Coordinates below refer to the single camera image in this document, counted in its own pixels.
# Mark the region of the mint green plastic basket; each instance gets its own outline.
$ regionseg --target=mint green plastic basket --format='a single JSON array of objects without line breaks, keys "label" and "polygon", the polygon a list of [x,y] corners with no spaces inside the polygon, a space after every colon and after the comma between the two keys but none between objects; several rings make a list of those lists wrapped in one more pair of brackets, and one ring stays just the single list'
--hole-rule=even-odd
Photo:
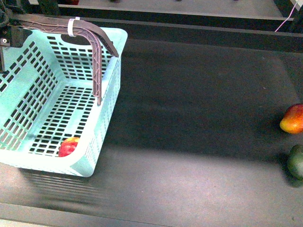
[{"label": "mint green plastic basket", "polygon": [[[102,47],[102,102],[92,95],[92,48],[34,30],[22,48],[3,48],[0,76],[0,162],[26,169],[93,174],[120,89],[127,33],[102,28],[119,57]],[[60,144],[80,137],[70,155]]]}]

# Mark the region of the pink cable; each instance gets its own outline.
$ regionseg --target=pink cable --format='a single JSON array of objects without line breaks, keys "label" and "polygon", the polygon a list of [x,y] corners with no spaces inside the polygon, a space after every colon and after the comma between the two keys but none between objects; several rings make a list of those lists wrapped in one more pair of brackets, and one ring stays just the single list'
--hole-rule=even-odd
[{"label": "pink cable", "polygon": [[294,12],[294,8],[296,7],[297,4],[298,4],[298,2],[295,3],[295,5],[294,5],[292,11],[291,11],[290,14],[289,14],[289,17],[288,17],[285,21],[283,21],[283,23],[276,29],[275,32],[277,32],[277,31],[280,29],[280,27],[282,27],[282,25],[283,25],[286,21],[288,21],[288,19],[292,16],[292,14],[293,14],[293,12]]}]

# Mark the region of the basket grid holes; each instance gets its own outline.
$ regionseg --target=basket grid holes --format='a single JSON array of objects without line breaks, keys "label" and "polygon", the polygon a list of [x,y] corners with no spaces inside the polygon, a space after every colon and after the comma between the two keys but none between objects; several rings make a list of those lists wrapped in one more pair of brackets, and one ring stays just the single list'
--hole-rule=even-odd
[{"label": "basket grid holes", "polygon": [[[68,79],[92,80],[92,49],[88,46],[86,49],[66,47],[55,36],[48,36],[56,58],[61,69]],[[102,75],[104,75],[109,64],[111,55],[102,46]]]},{"label": "basket grid holes", "polygon": [[[30,148],[30,153],[58,156],[60,144],[65,139],[81,136],[94,100],[91,88],[66,86]],[[75,110],[82,114],[77,129],[66,131]]]},{"label": "basket grid holes", "polygon": [[[120,70],[121,70],[121,67],[119,66],[113,72],[113,76],[116,77],[116,80],[119,80],[118,75],[119,75]],[[117,96],[119,89],[120,89],[120,83],[116,82],[115,87],[114,87],[115,92],[113,92],[113,94],[116,94],[116,96]],[[104,123],[101,125],[100,129],[98,130],[98,133],[95,135],[96,140],[93,139],[93,141],[90,143],[89,147],[86,150],[85,156],[87,157],[87,159],[90,163],[97,162],[99,150],[101,148],[102,141],[104,141],[105,133],[107,131],[107,125],[110,121],[111,113],[113,112],[113,109],[115,107],[116,98],[117,98],[116,96],[111,97],[110,103],[108,105],[109,108],[106,110],[106,113],[105,113]]]},{"label": "basket grid holes", "polygon": [[28,62],[36,69],[38,77],[0,129],[0,149],[17,150],[19,148],[38,113],[58,83],[41,52],[38,51],[35,42],[32,42],[29,48],[26,48],[23,54],[17,58],[17,62],[10,66],[9,74],[7,76],[2,74],[2,78],[8,79],[1,80],[1,92],[4,92],[8,84],[18,76],[21,67],[24,67]]}]

